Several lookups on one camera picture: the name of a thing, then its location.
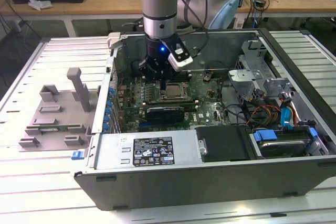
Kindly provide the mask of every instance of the gray plastic stand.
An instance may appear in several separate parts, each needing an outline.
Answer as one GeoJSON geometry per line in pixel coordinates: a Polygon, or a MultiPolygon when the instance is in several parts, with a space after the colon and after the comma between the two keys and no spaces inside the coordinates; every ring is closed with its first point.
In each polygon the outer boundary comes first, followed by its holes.
{"type": "Polygon", "coordinates": [[[70,68],[67,73],[75,92],[59,92],[55,85],[43,86],[42,101],[26,134],[19,141],[19,150],[58,151],[86,148],[98,101],[97,91],[89,91],[80,80],[81,70],[70,68]]]}

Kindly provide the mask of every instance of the sticker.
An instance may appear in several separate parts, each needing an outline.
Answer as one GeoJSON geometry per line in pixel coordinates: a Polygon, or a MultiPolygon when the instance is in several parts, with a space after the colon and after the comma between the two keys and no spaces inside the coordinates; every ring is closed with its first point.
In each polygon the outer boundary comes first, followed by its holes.
{"type": "Polygon", "coordinates": [[[124,145],[124,144],[127,144],[127,143],[131,144],[133,142],[133,139],[134,139],[134,135],[120,134],[118,145],[124,145]]]}
{"type": "Polygon", "coordinates": [[[173,140],[169,137],[136,138],[133,141],[133,165],[173,165],[173,140]]]}

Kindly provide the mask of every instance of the black connector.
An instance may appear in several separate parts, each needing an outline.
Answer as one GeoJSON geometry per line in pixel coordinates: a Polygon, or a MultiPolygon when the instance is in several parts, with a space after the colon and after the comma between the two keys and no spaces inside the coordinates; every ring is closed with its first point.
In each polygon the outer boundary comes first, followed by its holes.
{"type": "Polygon", "coordinates": [[[291,102],[292,102],[292,98],[291,97],[287,97],[281,103],[280,108],[283,109],[284,107],[287,107],[291,102]]]}

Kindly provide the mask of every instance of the red wire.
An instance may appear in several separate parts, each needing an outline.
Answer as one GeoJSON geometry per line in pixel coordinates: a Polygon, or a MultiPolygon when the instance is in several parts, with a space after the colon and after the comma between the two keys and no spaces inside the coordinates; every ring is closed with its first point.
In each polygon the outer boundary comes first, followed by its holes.
{"type": "Polygon", "coordinates": [[[278,107],[276,107],[276,106],[272,106],[272,105],[261,105],[261,106],[259,106],[259,107],[257,107],[257,108],[255,109],[255,111],[252,113],[251,117],[252,117],[255,113],[257,113],[258,109],[260,109],[260,108],[265,108],[265,107],[271,107],[271,108],[274,108],[274,109],[276,109],[277,111],[281,112],[281,110],[280,110],[278,107]]]}

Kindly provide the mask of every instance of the aluminum extrusion table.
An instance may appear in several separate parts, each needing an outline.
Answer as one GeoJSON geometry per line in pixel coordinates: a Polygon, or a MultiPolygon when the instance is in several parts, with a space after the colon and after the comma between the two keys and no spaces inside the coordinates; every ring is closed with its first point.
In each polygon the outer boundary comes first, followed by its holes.
{"type": "MultiPolygon", "coordinates": [[[[335,111],[334,57],[310,35],[298,31],[272,34],[335,111]]],[[[58,90],[72,90],[67,69],[80,67],[83,82],[89,89],[97,88],[110,56],[106,41],[107,37],[89,37],[41,42],[1,101],[1,223],[261,224],[336,220],[336,177],[302,197],[104,212],[95,207],[73,179],[70,172],[83,163],[70,159],[72,151],[19,153],[17,142],[40,102],[42,85],[55,84],[58,90]]]]}

